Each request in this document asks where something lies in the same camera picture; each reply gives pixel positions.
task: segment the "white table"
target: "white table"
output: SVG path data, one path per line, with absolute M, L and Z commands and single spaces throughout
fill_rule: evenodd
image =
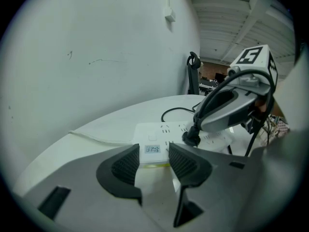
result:
M 76 131 L 87 132 L 112 141 L 131 141 L 138 123 L 161 122 L 161 115 L 173 107 L 191 109 L 204 99 L 199 95 L 180 95 L 139 103 L 98 118 Z M 166 121 L 192 120 L 193 114 L 175 110 L 165 115 Z M 240 125 L 233 127 L 236 141 L 231 144 L 234 155 L 244 155 L 249 144 L 249 135 Z M 13 192 L 24 196 L 33 186 L 65 163 L 110 150 L 117 146 L 105 145 L 80 136 L 68 134 L 42 152 L 20 175 Z M 139 169 L 135 186 L 143 195 L 143 209 L 159 221 L 163 227 L 170 227 L 175 216 L 177 197 L 175 194 L 170 167 Z

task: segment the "ceiling beam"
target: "ceiling beam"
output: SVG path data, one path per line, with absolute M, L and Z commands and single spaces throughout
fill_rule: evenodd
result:
M 218 39 L 218 38 L 204 38 L 203 36 L 201 36 L 200 38 L 201 40 L 205 40 L 205 41 L 211 41 L 211 42 L 214 42 L 214 43 L 219 43 L 219 44 L 230 44 L 231 42 L 230 41 L 225 41 L 225 40 L 221 40 L 221 39 Z
M 250 14 L 247 17 L 245 23 L 243 24 L 242 28 L 240 29 L 239 33 L 231 43 L 231 45 L 226 49 L 224 52 L 221 61 L 223 61 L 234 49 L 235 47 L 241 42 L 241 40 L 247 35 L 250 29 L 254 26 L 257 20 L 261 19 L 266 11 L 271 6 L 273 0 L 250 0 Z
M 285 26 L 287 26 L 290 30 L 294 32 L 293 21 L 290 18 L 288 18 L 284 13 L 280 12 L 279 10 L 273 7 L 270 7 L 267 10 L 266 14 L 280 21 L 282 24 L 284 24 Z
M 294 62 L 295 55 L 290 55 L 290 56 L 286 56 L 286 57 L 276 58 L 275 60 L 278 63 Z
M 249 3 L 241 0 L 192 0 L 192 4 L 197 12 L 205 11 L 206 8 L 229 8 L 235 11 L 248 12 Z
M 213 64 L 220 64 L 220 65 L 225 65 L 225 66 L 230 66 L 228 63 L 224 63 L 224 62 L 220 62 L 220 60 L 216 60 L 216 59 L 211 59 L 211 58 L 207 58 L 207 57 L 200 57 L 199 58 L 201 61 L 203 62 L 208 62 L 208 63 L 213 63 Z

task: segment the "black chair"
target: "black chair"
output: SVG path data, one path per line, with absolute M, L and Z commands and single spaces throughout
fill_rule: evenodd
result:
M 190 52 L 190 56 L 187 60 L 188 76 L 189 76 L 189 91 L 188 94 L 199 95 L 198 90 L 198 69 L 201 66 L 201 60 L 194 52 Z

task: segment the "black cable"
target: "black cable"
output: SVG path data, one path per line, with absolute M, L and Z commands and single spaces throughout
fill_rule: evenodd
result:
M 165 121 L 164 121 L 164 115 L 167 114 L 167 113 L 170 112 L 170 111 L 173 111 L 173 110 L 182 109 L 182 110 L 186 110 L 186 111 L 191 112 L 191 113 L 195 113 L 195 109 L 194 109 L 194 108 L 195 108 L 196 106 L 198 106 L 199 104 L 200 104 L 200 102 L 199 102 L 198 104 L 194 105 L 194 106 L 192 107 L 191 110 L 188 109 L 188 108 L 185 108 L 185 107 L 175 107 L 175 108 L 171 108 L 171 109 L 169 109 L 169 110 L 167 110 L 167 111 L 165 111 L 165 112 L 163 113 L 163 115 L 161 116 L 161 122 L 165 122 Z
M 247 148 L 247 151 L 246 151 L 246 154 L 245 156 L 248 156 L 249 153 L 250 153 L 250 150 L 252 148 L 252 145 L 253 145 L 253 142 L 256 138 L 256 136 L 258 135 L 260 129 L 263 127 L 264 123 L 265 123 L 265 120 L 266 118 L 268 117 L 268 115 L 270 114 L 270 111 L 271 109 L 273 108 L 274 106 L 274 98 L 273 98 L 273 93 L 275 92 L 275 84 L 272 80 L 272 78 L 270 77 L 269 74 L 267 74 L 266 72 L 263 72 L 263 71 L 259 71 L 259 70 L 244 70 L 244 71 L 240 71 L 240 72 L 237 72 L 235 74 L 233 74 L 232 76 L 230 76 L 229 78 L 225 79 L 215 90 L 213 90 L 206 98 L 205 102 L 202 104 L 198 114 L 197 114 L 197 119 L 195 121 L 195 127 L 197 127 L 197 122 L 198 122 L 198 119 L 201 119 L 202 116 L 203 116 L 203 111 L 205 110 L 205 108 L 207 107 L 208 104 L 211 103 L 211 101 L 214 99 L 215 95 L 222 89 L 224 88 L 226 85 L 228 85 L 230 82 L 232 82 L 233 80 L 235 80 L 236 78 L 239 78 L 243 75 L 248 75 L 248 74 L 258 74 L 258 75 L 261 75 L 263 77 L 265 77 L 268 82 L 269 82 L 269 85 L 270 85 L 270 90 L 268 92 L 268 96 L 267 96 L 267 109 L 266 111 L 264 112 L 264 116 L 262 117 L 260 123 L 257 125 L 257 128 L 256 128 L 256 131 L 254 132 L 250 142 L 249 142 L 249 145 L 248 145 L 248 148 Z
M 232 152 L 232 149 L 231 149 L 231 146 L 230 146 L 230 145 L 227 147 L 227 150 L 228 150 L 228 153 L 229 153 L 230 155 L 232 155 L 232 154 L 233 154 L 233 152 Z
M 267 145 L 269 145 L 269 134 L 270 134 L 270 130 L 269 130 L 269 118 L 267 117 L 266 119 L 266 123 L 267 123 Z
M 199 102 L 198 104 L 196 104 L 195 106 L 192 107 L 192 111 L 195 112 L 195 109 L 194 109 L 194 108 L 197 107 L 198 105 L 200 105 L 200 102 Z
M 184 107 L 174 107 L 174 108 L 168 109 L 167 111 L 165 111 L 165 112 L 163 113 L 163 115 L 161 116 L 161 122 L 165 122 L 165 121 L 164 121 L 164 115 L 165 115 L 165 114 L 169 113 L 170 111 L 177 110 L 177 109 L 186 110 L 186 111 L 188 111 L 188 112 L 194 113 L 193 110 L 190 110 L 190 109 L 188 109 L 188 108 L 184 108 Z
M 271 123 L 271 119 L 268 119 L 269 120 L 269 122 L 270 122 L 270 125 L 271 125 L 271 127 L 270 127 L 270 132 L 272 131 L 272 127 L 273 127 L 273 125 L 272 125 L 272 123 Z

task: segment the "white wall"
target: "white wall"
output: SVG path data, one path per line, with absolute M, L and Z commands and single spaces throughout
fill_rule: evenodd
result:
M 0 50 L 1 159 L 10 184 L 69 130 L 183 93 L 186 59 L 199 55 L 198 18 L 191 0 L 170 4 L 172 24 L 166 0 L 26 2 Z

